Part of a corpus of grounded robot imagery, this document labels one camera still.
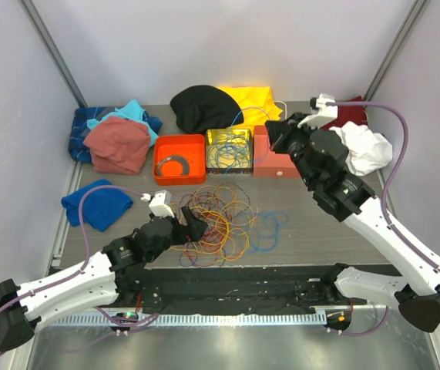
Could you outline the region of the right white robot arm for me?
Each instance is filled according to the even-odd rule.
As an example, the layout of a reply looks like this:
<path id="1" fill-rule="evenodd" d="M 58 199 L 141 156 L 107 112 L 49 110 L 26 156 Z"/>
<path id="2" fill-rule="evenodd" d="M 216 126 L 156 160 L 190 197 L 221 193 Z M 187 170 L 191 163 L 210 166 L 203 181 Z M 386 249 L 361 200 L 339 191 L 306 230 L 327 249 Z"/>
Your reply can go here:
<path id="1" fill-rule="evenodd" d="M 294 120 L 267 121 L 270 150 L 287 154 L 317 205 L 369 241 L 399 276 L 336 264 L 322 277 L 322 298 L 359 298 L 398 310 L 417 329 L 440 325 L 440 257 L 407 231 L 362 179 L 346 167 L 348 148 L 333 131 Z"/>

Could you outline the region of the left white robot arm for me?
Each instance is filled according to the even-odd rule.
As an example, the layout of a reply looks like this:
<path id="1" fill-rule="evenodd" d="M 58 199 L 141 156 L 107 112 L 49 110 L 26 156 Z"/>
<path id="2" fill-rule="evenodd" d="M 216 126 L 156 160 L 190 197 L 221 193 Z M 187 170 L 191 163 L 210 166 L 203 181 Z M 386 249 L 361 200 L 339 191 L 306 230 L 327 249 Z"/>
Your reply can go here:
<path id="1" fill-rule="evenodd" d="M 137 297 L 139 271 L 172 246 L 200 241 L 207 223 L 189 207 L 185 222 L 152 216 L 129 235 L 117 238 L 87 262 L 23 284 L 0 283 L 0 352 L 29 341 L 53 322 L 87 308 L 131 306 Z"/>

